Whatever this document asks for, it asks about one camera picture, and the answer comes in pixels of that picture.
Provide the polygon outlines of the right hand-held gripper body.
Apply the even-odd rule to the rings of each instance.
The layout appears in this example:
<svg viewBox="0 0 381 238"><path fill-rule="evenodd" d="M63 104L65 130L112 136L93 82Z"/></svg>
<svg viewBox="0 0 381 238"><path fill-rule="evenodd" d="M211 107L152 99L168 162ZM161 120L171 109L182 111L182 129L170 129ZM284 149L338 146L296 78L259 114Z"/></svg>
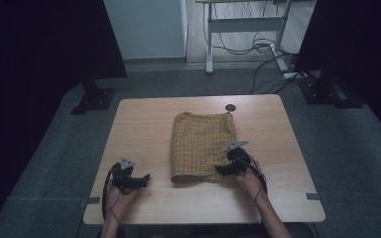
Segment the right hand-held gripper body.
<svg viewBox="0 0 381 238"><path fill-rule="evenodd" d="M224 150L226 159L230 162L232 168L237 171L237 174L244 172L251 163L249 155L242 149L246 144L248 144L248 141L232 141L231 145Z"/></svg>

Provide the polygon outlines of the person's right hand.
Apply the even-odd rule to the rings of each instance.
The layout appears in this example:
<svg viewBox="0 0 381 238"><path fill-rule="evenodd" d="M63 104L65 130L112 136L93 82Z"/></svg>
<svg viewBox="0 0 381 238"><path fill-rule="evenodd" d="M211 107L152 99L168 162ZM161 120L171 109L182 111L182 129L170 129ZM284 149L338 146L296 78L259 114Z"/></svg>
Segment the person's right hand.
<svg viewBox="0 0 381 238"><path fill-rule="evenodd" d="M267 194L264 190L264 185L258 179L255 172L251 169L247 169L245 172L237 174L235 180L240 188L247 193L256 205L260 205L264 202Z"/></svg>

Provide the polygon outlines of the yellow plaid shirt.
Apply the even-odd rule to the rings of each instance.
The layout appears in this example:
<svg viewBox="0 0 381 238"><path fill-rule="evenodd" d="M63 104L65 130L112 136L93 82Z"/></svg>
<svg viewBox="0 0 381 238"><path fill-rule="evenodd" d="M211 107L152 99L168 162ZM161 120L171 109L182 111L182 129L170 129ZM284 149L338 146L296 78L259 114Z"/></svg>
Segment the yellow plaid shirt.
<svg viewBox="0 0 381 238"><path fill-rule="evenodd" d="M216 166L226 166L224 150L236 140L230 113L199 115L190 112L175 117L172 135L173 183L230 183Z"/></svg>

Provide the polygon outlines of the black stand base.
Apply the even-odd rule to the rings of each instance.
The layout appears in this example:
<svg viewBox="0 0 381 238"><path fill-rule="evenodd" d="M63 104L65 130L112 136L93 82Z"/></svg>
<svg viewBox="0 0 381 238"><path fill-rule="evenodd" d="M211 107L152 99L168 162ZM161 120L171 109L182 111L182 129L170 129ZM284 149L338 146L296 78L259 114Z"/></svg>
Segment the black stand base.
<svg viewBox="0 0 381 238"><path fill-rule="evenodd" d="M71 115L84 115L88 111L107 111L110 107L115 88L99 88L94 80L86 80L81 84L84 94L77 106L70 112Z"/></svg>
<svg viewBox="0 0 381 238"><path fill-rule="evenodd" d="M339 109L362 108L364 104L344 80L328 71L308 71L299 88L308 104L334 105Z"/></svg>

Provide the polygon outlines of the person's left hand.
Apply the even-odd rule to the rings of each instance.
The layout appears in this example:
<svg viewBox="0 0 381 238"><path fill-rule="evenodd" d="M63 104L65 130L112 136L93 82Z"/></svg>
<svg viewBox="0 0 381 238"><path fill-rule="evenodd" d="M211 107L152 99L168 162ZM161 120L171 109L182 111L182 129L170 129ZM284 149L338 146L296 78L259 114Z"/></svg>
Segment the person's left hand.
<svg viewBox="0 0 381 238"><path fill-rule="evenodd" d="M128 209L139 195L138 189L133 189L123 194L116 186L110 183L106 190L106 221L120 224Z"/></svg>

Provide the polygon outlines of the white power strip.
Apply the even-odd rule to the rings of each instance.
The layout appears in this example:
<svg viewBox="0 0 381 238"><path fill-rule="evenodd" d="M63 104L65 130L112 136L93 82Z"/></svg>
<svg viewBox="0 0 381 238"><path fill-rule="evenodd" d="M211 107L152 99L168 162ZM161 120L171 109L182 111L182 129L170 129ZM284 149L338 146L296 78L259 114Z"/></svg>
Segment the white power strip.
<svg viewBox="0 0 381 238"><path fill-rule="evenodd" d="M306 78L308 75L301 71L301 72L286 72L283 74L284 79L300 79L300 78Z"/></svg>

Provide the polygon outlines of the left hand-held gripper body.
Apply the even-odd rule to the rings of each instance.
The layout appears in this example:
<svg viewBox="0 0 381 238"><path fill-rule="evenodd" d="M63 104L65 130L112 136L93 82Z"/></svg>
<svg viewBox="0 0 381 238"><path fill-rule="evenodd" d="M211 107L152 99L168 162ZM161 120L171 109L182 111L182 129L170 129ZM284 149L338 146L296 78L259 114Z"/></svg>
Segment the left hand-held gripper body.
<svg viewBox="0 0 381 238"><path fill-rule="evenodd" d="M135 184L131 177L135 164L128 159L122 158L112 166L112 183L125 194L127 190L134 189Z"/></svg>

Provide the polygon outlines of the white desk frame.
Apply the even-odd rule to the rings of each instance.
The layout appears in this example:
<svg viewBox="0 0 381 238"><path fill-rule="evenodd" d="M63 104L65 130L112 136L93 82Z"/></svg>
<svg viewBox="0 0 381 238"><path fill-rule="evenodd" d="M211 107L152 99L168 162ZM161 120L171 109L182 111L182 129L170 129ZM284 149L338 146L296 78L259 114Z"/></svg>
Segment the white desk frame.
<svg viewBox="0 0 381 238"><path fill-rule="evenodd" d="M206 53L205 53L205 72L213 74L213 33L248 33L248 32L275 32L276 41L270 46L275 61L282 73L289 71L285 61L280 57L280 47L283 40L285 28L289 18L289 13L293 0L285 1L285 8L282 15L259 18L235 18L235 19L213 19L212 7L215 4L222 3L239 3L239 2L254 2L256 0L195 0L207 6L206 23Z"/></svg>

